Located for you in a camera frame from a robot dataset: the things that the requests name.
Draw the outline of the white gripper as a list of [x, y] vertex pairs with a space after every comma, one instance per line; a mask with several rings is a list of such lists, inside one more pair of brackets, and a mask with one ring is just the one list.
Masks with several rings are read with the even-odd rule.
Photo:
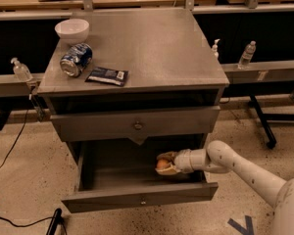
[[181, 150], [179, 152], [165, 152], [157, 156], [157, 160], [173, 162], [175, 167], [157, 168], [160, 175], [176, 175], [178, 173], [191, 173], [193, 171], [190, 161], [191, 151]]

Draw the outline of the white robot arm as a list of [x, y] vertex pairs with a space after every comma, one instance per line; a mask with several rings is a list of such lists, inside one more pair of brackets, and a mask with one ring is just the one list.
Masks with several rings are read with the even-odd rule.
[[284, 180], [238, 155], [226, 143], [215, 140], [206, 148], [166, 152], [157, 157], [155, 170], [161, 175], [235, 172], [273, 208], [271, 235], [294, 235], [294, 178]]

